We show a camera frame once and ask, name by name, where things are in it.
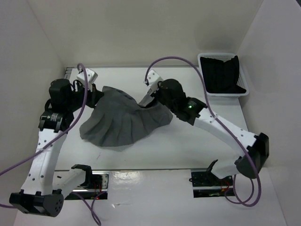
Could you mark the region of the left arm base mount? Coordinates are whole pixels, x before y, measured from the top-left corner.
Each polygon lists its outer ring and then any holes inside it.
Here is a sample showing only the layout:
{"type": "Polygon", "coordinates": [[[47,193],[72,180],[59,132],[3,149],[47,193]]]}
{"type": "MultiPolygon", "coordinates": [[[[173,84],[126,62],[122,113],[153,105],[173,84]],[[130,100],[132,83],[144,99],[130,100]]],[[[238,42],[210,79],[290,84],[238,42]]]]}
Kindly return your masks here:
{"type": "Polygon", "coordinates": [[[93,200],[96,196],[97,200],[107,199],[109,187],[109,172],[101,170],[93,170],[93,179],[88,187],[77,186],[73,192],[78,193],[85,200],[93,200]]]}

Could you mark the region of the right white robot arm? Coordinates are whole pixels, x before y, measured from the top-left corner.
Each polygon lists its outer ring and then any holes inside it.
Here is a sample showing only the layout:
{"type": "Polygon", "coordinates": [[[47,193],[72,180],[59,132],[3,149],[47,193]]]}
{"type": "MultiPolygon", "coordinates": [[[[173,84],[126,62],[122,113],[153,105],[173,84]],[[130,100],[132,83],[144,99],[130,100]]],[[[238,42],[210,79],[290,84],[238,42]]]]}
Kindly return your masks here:
{"type": "Polygon", "coordinates": [[[230,146],[237,155],[231,160],[214,160],[207,168],[206,180],[211,185],[223,178],[242,174],[255,179],[269,156],[269,138],[264,133],[256,135],[241,129],[209,110],[209,106],[194,97],[186,96],[175,79],[158,78],[147,82],[149,90],[143,105],[156,100],[166,106],[179,120],[205,130],[230,146]]]}

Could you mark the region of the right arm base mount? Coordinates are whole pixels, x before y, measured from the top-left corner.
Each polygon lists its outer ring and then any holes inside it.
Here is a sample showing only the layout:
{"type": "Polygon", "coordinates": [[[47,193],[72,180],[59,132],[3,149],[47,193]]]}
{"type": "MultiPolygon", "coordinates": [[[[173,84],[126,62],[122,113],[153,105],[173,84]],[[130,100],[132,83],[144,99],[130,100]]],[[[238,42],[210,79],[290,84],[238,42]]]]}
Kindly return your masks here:
{"type": "Polygon", "coordinates": [[[209,171],[192,170],[189,181],[192,184],[194,198],[224,197],[225,192],[229,196],[234,196],[232,176],[219,179],[209,171]]]}

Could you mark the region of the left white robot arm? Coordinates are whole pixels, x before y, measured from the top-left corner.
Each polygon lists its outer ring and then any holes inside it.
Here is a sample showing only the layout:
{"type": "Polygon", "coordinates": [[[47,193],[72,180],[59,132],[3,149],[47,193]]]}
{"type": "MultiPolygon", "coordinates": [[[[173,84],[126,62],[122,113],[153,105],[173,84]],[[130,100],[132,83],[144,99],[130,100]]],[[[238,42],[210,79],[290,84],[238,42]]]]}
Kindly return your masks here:
{"type": "Polygon", "coordinates": [[[59,153],[71,124],[77,122],[73,113],[85,106],[95,108],[103,92],[94,83],[57,79],[51,82],[50,99],[45,103],[39,122],[36,156],[20,192],[12,193],[10,204],[24,214],[56,217],[64,199],[78,186],[99,188],[102,178],[94,175],[88,165],[75,164],[66,176],[54,183],[59,153]]]}

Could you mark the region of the grey pleated skirt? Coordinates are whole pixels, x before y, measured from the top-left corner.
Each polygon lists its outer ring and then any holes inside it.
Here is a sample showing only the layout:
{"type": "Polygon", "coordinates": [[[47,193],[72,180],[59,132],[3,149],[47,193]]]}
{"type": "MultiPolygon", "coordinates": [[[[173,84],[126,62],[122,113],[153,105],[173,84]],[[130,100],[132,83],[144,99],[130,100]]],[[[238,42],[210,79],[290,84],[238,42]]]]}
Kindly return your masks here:
{"type": "Polygon", "coordinates": [[[104,96],[79,128],[81,139],[97,147],[133,145],[173,119],[170,110],[156,100],[143,106],[120,89],[104,86],[102,92],[104,96]]]}

